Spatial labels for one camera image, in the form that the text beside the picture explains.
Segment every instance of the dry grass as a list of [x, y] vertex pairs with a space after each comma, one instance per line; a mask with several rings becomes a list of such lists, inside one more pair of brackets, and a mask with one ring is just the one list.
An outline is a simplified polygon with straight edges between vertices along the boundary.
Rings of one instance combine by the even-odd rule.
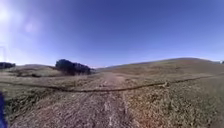
[[103, 72], [124, 73], [138, 76], [182, 75], [195, 73], [215, 74], [224, 72], [224, 65], [218, 62], [196, 58], [179, 58], [138, 64], [127, 64], [99, 69]]
[[[38, 101], [46, 97], [54, 96], [54, 92], [58, 91], [48, 87], [74, 88], [89, 83], [94, 79], [93, 76], [55, 75], [55, 72], [51, 71], [55, 69], [46, 66], [28, 66], [28, 68], [17, 67], [0, 72], [0, 91], [5, 97], [5, 115], [9, 124], [18, 116], [30, 111]], [[42, 76], [34, 78], [31, 76], [16, 77], [12, 75], [16, 72], [42, 73]]]
[[[123, 73], [126, 86], [211, 76], [224, 65], [200, 59], [172, 59], [101, 69]], [[224, 76], [149, 86], [124, 92], [129, 110], [141, 128], [222, 128]]]

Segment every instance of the blue object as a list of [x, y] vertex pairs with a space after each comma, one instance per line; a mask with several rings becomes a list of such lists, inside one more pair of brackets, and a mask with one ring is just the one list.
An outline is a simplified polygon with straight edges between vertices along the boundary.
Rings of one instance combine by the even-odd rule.
[[0, 128], [7, 128], [7, 123], [4, 118], [4, 97], [0, 92]]

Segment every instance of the field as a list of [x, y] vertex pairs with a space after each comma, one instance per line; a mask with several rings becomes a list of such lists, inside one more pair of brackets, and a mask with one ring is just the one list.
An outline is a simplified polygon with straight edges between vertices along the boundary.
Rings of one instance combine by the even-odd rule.
[[[97, 69], [88, 76], [65, 76], [44, 65], [21, 66], [0, 72], [0, 89], [11, 127], [53, 127], [55, 120], [59, 120], [55, 127], [72, 127], [76, 121], [73, 127], [87, 127], [87, 119], [95, 119], [88, 127], [106, 127], [111, 113], [117, 117], [114, 120], [120, 119], [114, 127], [224, 127], [224, 65], [209, 60], [177, 58], [120, 65]], [[107, 100], [111, 107], [104, 110]], [[55, 117], [65, 111], [65, 103], [74, 113]], [[45, 111], [53, 114], [45, 121], [39, 116], [30, 118]]]

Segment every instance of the dirt path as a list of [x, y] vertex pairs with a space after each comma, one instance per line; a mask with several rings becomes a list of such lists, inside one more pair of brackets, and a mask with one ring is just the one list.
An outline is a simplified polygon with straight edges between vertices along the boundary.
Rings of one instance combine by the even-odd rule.
[[[122, 77], [104, 74], [83, 89], [113, 89], [122, 81]], [[54, 95], [60, 97], [57, 102], [52, 97], [43, 99], [11, 128], [135, 128], [121, 93], [58, 92]]]

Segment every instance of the shrub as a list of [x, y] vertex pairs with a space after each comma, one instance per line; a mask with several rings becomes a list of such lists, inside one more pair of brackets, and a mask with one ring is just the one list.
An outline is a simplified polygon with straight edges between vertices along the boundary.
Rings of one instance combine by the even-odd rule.
[[14, 64], [14, 63], [0, 62], [0, 69], [12, 68], [15, 66], [16, 66], [16, 64]]
[[88, 66], [80, 63], [73, 63], [66, 59], [58, 60], [55, 64], [55, 67], [68, 75], [91, 73], [91, 70]]

